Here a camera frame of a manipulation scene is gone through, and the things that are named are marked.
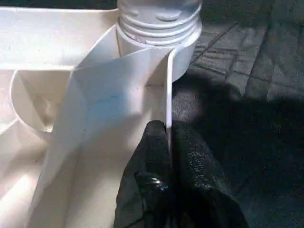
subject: black glove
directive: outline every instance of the black glove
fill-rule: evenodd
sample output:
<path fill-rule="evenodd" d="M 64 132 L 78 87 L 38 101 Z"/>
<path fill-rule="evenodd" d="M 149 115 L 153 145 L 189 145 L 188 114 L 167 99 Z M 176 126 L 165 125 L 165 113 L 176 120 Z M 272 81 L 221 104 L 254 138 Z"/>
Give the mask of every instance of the black glove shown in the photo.
<path fill-rule="evenodd" d="M 123 173 L 116 202 L 115 228 L 248 227 L 229 196 L 220 164 L 203 139 L 182 122 L 173 122 L 172 157 L 164 124 L 147 124 Z"/>

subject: dark fabric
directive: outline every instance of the dark fabric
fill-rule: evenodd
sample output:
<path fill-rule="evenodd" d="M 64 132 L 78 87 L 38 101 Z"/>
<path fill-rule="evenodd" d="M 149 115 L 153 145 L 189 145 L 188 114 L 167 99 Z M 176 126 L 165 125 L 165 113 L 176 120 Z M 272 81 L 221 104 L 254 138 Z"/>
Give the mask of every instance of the dark fabric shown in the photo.
<path fill-rule="evenodd" d="M 152 227 L 153 210 L 156 205 L 142 201 L 141 192 L 137 185 L 135 174 L 153 173 L 164 181 L 169 181 L 171 173 L 171 157 L 168 153 L 168 141 L 164 124 L 155 121 L 147 124 L 143 137 L 132 158 L 126 166 L 117 194 L 115 211 L 115 228 Z M 162 192 L 154 193 L 154 202 L 162 197 Z"/>
<path fill-rule="evenodd" d="M 172 166 L 165 127 L 150 122 L 117 195 L 115 228 L 247 228 L 219 162 L 189 125 L 174 122 Z"/>
<path fill-rule="evenodd" d="M 173 119 L 205 139 L 250 227 L 304 227 L 304 104 L 241 98 L 206 78 L 173 83 Z"/>

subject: plastic compartment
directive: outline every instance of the plastic compartment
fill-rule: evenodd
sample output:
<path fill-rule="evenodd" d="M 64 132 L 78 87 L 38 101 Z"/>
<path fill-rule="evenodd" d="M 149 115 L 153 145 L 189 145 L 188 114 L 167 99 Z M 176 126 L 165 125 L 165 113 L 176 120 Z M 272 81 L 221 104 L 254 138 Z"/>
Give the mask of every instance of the plastic compartment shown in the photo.
<path fill-rule="evenodd" d="M 11 26 L 1 24 L 0 38 L 4 42 L 0 48 L 5 58 L 0 59 L 0 68 L 18 70 L 16 76 L 22 75 L 21 78 L 72 70 L 61 108 L 53 115 L 56 120 L 50 144 L 24 127 L 27 123 L 43 131 L 45 124 L 32 125 L 27 121 L 21 124 L 21 118 L 8 124 L 0 135 L 2 142 L 19 140 L 16 154 L 21 157 L 27 154 L 23 152 L 26 148 L 33 152 L 28 163 L 31 168 L 22 169 L 12 179 L 11 191 L 2 197 L 9 199 L 6 197 L 9 192 L 17 195 L 5 201 L 4 205 L 10 203 L 12 210 L 3 211 L 0 204 L 5 215 L 0 224 L 19 228 L 24 222 L 40 172 L 41 163 L 37 161 L 41 161 L 47 148 L 27 227 L 111 227 L 122 172 L 146 124 L 162 120 L 170 133 L 171 83 L 188 67 L 200 35 L 200 22 L 178 47 L 155 48 L 139 44 L 120 32 L 119 25 L 115 25 L 117 10 L 2 8 L 0 15 L 13 22 Z M 23 79 L 18 84 L 25 95 L 32 93 Z M 32 114 L 36 112 L 39 116 L 40 106 L 30 95 L 28 98 Z M 6 143 L 5 150 L 10 151 L 14 145 Z M 19 161 L 19 155 L 9 154 L 7 164 L 12 164 L 14 158 Z M 35 178 L 29 179 L 27 173 L 29 176 L 35 173 Z M 4 175 L 4 185 L 8 180 Z M 21 185 L 26 193 L 15 190 Z M 24 204 L 15 200 L 19 196 Z M 19 211 L 20 219 L 10 221 L 14 210 Z"/>
<path fill-rule="evenodd" d="M 170 129 L 172 79 L 187 70 L 199 34 L 155 58 L 153 47 L 121 55 L 116 26 L 105 32 L 70 76 L 29 228 L 112 227 L 124 168 L 150 120 Z"/>
<path fill-rule="evenodd" d="M 69 71 L 18 70 L 10 84 L 10 101 L 17 118 L 38 136 L 50 140 L 64 97 Z"/>
<path fill-rule="evenodd" d="M 59 70 L 68 77 L 67 71 L 81 62 L 117 17 L 117 9 L 0 8 L 0 18 L 5 18 L 0 21 L 1 228 L 24 227 L 48 148 L 48 142 L 41 140 L 14 113 L 9 99 L 14 72 L 35 78 L 37 73 L 43 77 L 47 72 Z"/>

